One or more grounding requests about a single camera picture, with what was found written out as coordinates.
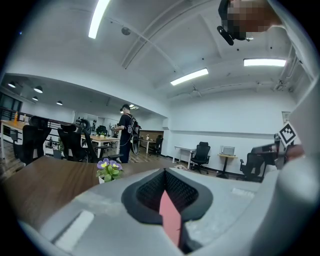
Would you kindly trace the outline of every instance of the black t-shirt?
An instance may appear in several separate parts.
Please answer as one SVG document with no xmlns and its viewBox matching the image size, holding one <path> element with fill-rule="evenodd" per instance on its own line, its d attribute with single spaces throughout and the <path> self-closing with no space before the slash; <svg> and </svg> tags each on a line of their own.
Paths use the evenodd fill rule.
<svg viewBox="0 0 320 256">
<path fill-rule="evenodd" d="M 123 114 L 120 118 L 119 125 L 124 126 L 124 130 L 121 131 L 121 143 L 126 143 L 130 139 L 131 134 L 128 133 L 128 125 L 130 124 L 131 117 L 131 114 Z"/>
</svg>

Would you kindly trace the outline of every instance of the potted plant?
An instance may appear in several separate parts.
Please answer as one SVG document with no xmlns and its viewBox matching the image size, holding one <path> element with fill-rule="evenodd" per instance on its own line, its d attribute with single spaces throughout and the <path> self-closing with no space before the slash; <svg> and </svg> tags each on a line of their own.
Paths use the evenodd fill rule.
<svg viewBox="0 0 320 256">
<path fill-rule="evenodd" d="M 99 178 L 99 183 L 111 182 L 121 178 L 122 166 L 114 160 L 109 161 L 108 158 L 99 161 L 96 165 L 99 170 L 96 171 L 96 176 Z"/>
</svg>

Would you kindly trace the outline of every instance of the man in black clothes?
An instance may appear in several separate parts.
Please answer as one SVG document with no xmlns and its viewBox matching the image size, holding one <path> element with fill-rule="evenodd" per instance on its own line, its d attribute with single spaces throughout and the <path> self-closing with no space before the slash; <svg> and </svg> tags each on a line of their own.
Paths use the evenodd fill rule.
<svg viewBox="0 0 320 256">
<path fill-rule="evenodd" d="M 115 131 L 122 131 L 120 138 L 120 154 L 123 156 L 120 157 L 121 163 L 128 163 L 129 161 L 129 153 L 131 148 L 130 138 L 131 134 L 128 133 L 128 125 L 132 119 L 132 115 L 130 113 L 130 107 L 128 104 L 124 104 L 120 111 L 123 111 L 123 115 L 120 118 L 119 126 L 115 127 Z"/>
</svg>

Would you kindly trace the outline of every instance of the wooden floor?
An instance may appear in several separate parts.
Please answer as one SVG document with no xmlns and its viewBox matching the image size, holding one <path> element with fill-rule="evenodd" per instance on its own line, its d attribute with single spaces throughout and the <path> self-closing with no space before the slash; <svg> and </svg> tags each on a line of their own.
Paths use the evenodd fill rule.
<svg viewBox="0 0 320 256">
<path fill-rule="evenodd" d="M 14 156 L 14 149 L 13 145 L 8 142 L 4 142 L 5 148 L 5 159 L 0 157 L 0 182 L 8 179 L 10 176 L 14 175 L 16 171 L 20 170 L 24 167 L 24 164 L 19 160 L 16 159 Z M 116 154 L 116 147 L 110 149 L 108 152 L 103 154 L 104 157 L 108 155 Z M 144 162 L 154 162 L 154 161 L 170 161 L 172 162 L 171 158 L 166 158 L 161 155 L 154 155 L 154 154 L 146 154 L 146 149 L 144 147 L 140 147 L 139 153 L 134 154 L 132 151 L 130 152 L 129 163 L 144 163 Z M 185 162 L 177 163 L 177 168 L 185 168 L 188 172 L 194 172 L 193 170 L 187 170 L 188 164 Z M 216 171 L 208 170 L 209 174 L 207 174 L 206 169 L 201 169 L 201 174 L 206 176 L 215 177 L 217 175 Z M 236 179 L 236 176 L 229 175 L 229 178 L 232 180 Z"/>
</svg>

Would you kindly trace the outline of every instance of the flower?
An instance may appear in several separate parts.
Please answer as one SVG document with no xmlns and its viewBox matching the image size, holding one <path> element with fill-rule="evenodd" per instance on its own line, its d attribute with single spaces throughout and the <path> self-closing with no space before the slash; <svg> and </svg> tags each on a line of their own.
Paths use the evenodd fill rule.
<svg viewBox="0 0 320 256">
<path fill-rule="evenodd" d="M 103 159 L 103 161 L 99 161 L 96 166 L 97 166 L 99 169 L 104 169 L 104 168 L 107 167 L 108 165 L 109 165 L 109 159 L 108 159 L 108 158 L 105 158 L 105 159 Z"/>
<path fill-rule="evenodd" d="M 110 164 L 113 168 L 118 168 L 118 170 L 122 170 L 121 164 L 117 163 L 117 162 L 114 161 L 114 160 L 111 160 L 111 161 L 109 162 L 109 164 Z"/>
</svg>

